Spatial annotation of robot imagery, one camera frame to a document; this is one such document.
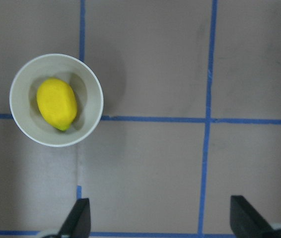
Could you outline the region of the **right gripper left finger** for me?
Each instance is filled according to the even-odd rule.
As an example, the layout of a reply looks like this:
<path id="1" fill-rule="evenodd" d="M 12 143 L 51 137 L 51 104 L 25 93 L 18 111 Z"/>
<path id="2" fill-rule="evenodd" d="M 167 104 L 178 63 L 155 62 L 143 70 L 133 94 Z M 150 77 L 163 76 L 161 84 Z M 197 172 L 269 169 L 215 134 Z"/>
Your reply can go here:
<path id="1" fill-rule="evenodd" d="M 90 202 L 88 198 L 78 199 L 63 225 L 59 238 L 88 238 L 91 232 Z"/>

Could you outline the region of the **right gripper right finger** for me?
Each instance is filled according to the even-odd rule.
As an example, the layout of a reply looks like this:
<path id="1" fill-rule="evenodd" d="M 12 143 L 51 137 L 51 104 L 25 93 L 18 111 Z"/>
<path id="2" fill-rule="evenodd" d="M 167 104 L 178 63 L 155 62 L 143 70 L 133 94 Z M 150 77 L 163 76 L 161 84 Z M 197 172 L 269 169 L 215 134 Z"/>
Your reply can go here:
<path id="1" fill-rule="evenodd" d="M 281 237 L 242 195 L 230 197 L 230 228 L 236 238 Z"/>

